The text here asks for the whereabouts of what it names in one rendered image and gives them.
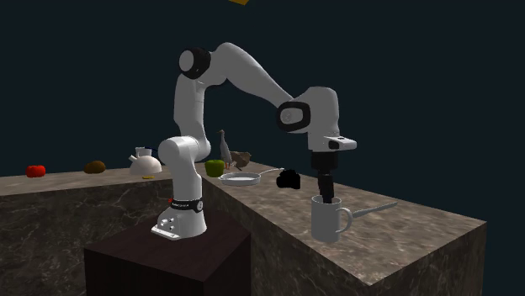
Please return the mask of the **grey long-handled utensil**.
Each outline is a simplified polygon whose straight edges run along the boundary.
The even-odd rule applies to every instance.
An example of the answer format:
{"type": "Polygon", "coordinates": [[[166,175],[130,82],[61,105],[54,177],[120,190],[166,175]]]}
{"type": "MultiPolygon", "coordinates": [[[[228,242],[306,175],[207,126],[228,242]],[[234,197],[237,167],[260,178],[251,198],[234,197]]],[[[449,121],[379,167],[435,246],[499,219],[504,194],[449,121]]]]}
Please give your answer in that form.
{"type": "Polygon", "coordinates": [[[373,207],[373,208],[370,208],[370,209],[360,209],[360,210],[357,210],[355,212],[352,212],[352,216],[353,216],[353,218],[362,217],[362,216],[364,216],[366,214],[370,214],[370,213],[373,213],[373,212],[379,212],[379,211],[382,211],[382,210],[391,209],[391,208],[395,207],[397,204],[398,204],[397,202],[392,202],[392,203],[383,204],[383,205],[380,205],[380,206],[377,206],[377,207],[373,207]]]}

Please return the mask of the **white kettle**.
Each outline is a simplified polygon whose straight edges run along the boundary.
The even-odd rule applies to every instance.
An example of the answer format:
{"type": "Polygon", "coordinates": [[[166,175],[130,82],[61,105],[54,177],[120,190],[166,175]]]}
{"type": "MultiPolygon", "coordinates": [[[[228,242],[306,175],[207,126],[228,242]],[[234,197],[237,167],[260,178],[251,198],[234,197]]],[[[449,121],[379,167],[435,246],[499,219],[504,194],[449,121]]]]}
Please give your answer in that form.
{"type": "Polygon", "coordinates": [[[137,176],[150,176],[162,172],[162,164],[152,156],[156,149],[151,147],[136,147],[135,155],[130,155],[130,174],[137,176]]]}

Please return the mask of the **brown rock-shaped object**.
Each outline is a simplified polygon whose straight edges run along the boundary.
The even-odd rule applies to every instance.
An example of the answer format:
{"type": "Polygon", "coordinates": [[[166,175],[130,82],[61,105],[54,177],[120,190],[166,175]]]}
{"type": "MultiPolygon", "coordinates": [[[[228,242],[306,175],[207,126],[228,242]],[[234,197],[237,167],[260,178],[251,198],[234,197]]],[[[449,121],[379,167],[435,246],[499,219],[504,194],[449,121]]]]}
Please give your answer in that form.
{"type": "Polygon", "coordinates": [[[251,160],[251,154],[249,152],[239,152],[239,151],[232,151],[231,152],[231,159],[235,163],[235,167],[241,170],[243,167],[246,167],[250,160],[251,160]]]}

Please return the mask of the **grey frying pan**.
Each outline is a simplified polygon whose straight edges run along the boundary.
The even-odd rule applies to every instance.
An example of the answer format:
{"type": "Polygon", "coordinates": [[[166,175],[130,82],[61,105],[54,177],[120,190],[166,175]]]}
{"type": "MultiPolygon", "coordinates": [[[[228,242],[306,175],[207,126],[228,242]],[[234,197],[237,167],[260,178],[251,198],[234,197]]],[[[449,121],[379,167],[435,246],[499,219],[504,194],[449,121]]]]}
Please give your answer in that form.
{"type": "Polygon", "coordinates": [[[222,176],[218,177],[218,179],[227,186],[234,186],[234,187],[245,187],[245,186],[252,186],[257,185],[261,181],[262,174],[267,172],[275,172],[275,171],[282,171],[284,168],[274,168],[269,169],[263,172],[255,173],[255,172],[231,172],[223,174],[222,176]]]}

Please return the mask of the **dark robot stand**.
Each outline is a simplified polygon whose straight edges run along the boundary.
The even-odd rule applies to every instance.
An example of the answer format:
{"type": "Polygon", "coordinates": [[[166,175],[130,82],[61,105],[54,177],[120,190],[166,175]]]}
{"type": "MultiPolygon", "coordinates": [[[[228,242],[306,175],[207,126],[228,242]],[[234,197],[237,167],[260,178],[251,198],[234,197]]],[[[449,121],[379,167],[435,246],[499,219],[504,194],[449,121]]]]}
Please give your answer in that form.
{"type": "Polygon", "coordinates": [[[188,239],[151,233],[154,219],[84,248],[87,296],[251,296],[251,233],[221,211],[188,239]]]}

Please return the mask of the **white mug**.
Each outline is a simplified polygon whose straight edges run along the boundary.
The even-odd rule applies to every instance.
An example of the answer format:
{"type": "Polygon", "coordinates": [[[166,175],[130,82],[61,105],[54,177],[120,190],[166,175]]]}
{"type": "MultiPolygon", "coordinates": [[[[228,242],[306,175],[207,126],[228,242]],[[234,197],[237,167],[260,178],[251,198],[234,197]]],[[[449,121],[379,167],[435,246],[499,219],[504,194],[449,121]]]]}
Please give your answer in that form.
{"type": "Polygon", "coordinates": [[[317,241],[335,243],[341,233],[353,222],[353,213],[342,206],[342,200],[334,197],[325,203],[321,195],[311,199],[311,235],[317,241]]]}

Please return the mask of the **green bell pepper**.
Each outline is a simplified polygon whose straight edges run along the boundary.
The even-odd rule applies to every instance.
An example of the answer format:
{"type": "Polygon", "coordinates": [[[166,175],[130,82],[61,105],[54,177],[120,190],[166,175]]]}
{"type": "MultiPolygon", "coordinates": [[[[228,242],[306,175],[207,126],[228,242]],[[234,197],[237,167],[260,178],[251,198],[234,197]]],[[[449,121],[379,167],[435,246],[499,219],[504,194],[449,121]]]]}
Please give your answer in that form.
{"type": "Polygon", "coordinates": [[[225,163],[222,160],[208,160],[204,168],[208,177],[221,177],[224,174],[225,163]]]}

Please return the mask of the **white goose figure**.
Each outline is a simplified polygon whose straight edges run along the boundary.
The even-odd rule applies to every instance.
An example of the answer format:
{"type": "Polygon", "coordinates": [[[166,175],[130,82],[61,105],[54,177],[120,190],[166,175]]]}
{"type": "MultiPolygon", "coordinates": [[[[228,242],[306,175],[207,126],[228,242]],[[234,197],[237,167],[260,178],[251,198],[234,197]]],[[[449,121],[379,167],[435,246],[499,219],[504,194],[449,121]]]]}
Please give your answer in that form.
{"type": "Polygon", "coordinates": [[[238,152],[234,151],[231,153],[229,146],[225,142],[225,131],[219,130],[218,133],[220,134],[220,155],[222,161],[225,163],[225,169],[230,169],[231,164],[234,163],[235,167],[239,167],[238,163],[241,159],[238,152]]]}

